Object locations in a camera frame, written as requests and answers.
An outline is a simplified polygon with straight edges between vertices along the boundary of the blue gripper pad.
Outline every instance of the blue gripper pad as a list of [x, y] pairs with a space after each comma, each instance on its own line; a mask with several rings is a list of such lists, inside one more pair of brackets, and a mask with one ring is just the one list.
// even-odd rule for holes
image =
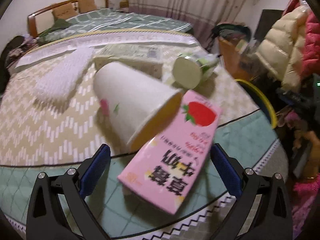
[[213, 144], [210, 150], [210, 157], [229, 194], [238, 199], [242, 194], [241, 178], [228, 161], [226, 155], [216, 144]]
[[98, 180], [103, 174], [107, 164], [111, 162], [110, 147], [106, 144], [98, 152], [97, 156], [86, 170], [80, 181], [79, 194], [84, 199], [86, 196], [90, 196], [97, 185]]

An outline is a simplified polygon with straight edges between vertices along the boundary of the strawberry illustration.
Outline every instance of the strawberry illustration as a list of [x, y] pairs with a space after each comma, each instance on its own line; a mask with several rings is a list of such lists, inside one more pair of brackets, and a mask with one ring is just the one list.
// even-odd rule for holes
[[108, 102], [108, 100], [101, 99], [100, 106], [102, 109], [102, 113], [106, 116], [109, 116], [109, 102]]
[[217, 117], [217, 114], [210, 108], [198, 102], [190, 102], [182, 108], [184, 109], [183, 113], [186, 114], [186, 122], [190, 120], [194, 125], [208, 126]]

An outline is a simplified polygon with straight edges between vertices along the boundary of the metal screw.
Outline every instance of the metal screw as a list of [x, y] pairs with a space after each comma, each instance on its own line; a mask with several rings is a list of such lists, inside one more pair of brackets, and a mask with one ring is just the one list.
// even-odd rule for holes
[[41, 173], [39, 173], [38, 178], [39, 178], [39, 179], [43, 179], [44, 176], [45, 176], [45, 173], [44, 173], [44, 172], [41, 172]]
[[253, 174], [253, 169], [247, 168], [245, 169], [245, 173], [248, 175], [252, 175]]
[[276, 173], [276, 174], [275, 174], [275, 177], [276, 177], [276, 179], [282, 179], [282, 176], [281, 176], [281, 174], [279, 174], [279, 173]]
[[74, 169], [74, 168], [71, 168], [71, 169], [68, 170], [68, 174], [69, 175], [73, 175], [75, 173], [76, 173], [76, 169]]

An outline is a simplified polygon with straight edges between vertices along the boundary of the curtain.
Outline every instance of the curtain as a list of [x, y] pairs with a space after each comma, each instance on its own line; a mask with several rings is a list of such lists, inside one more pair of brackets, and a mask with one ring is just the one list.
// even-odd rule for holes
[[129, 0], [129, 11], [186, 21], [203, 47], [219, 22], [232, 22], [245, 0]]

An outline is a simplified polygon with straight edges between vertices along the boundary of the cream puffer jacket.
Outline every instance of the cream puffer jacket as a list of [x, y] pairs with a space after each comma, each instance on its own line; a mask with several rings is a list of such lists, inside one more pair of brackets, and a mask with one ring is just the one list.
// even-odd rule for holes
[[256, 55], [286, 90], [300, 89], [302, 50], [308, 8], [299, 6], [276, 21], [257, 49]]

